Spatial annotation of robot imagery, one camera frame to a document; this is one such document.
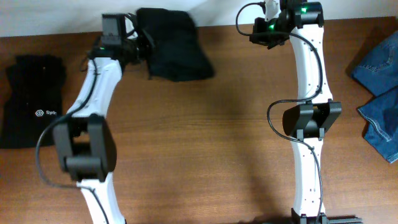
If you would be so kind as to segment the black pants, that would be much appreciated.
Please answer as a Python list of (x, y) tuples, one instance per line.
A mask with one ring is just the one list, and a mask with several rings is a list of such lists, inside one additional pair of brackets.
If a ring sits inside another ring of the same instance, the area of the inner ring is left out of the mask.
[(185, 11), (142, 7), (137, 27), (153, 43), (147, 66), (151, 77), (172, 82), (213, 78), (215, 70), (198, 40), (197, 27)]

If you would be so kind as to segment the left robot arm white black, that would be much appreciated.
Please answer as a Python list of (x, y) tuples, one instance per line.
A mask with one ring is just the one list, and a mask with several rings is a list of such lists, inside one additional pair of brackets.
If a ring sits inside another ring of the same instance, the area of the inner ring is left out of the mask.
[(125, 223), (113, 184), (117, 150), (106, 116), (125, 66), (139, 64), (155, 48), (146, 31), (103, 34), (88, 52), (86, 77), (67, 111), (52, 127), (61, 169), (74, 181), (93, 223)]

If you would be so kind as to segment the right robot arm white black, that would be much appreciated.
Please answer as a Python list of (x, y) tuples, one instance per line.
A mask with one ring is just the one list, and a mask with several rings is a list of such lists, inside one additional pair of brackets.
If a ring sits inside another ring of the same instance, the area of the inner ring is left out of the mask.
[(293, 223), (328, 223), (323, 204), (321, 154), (325, 134), (342, 112), (334, 101), (323, 56), (324, 18), (320, 2), (261, 1), (249, 36), (268, 49), (290, 41), (297, 69), (297, 97), (282, 115), (279, 137), (292, 145), (295, 166)]

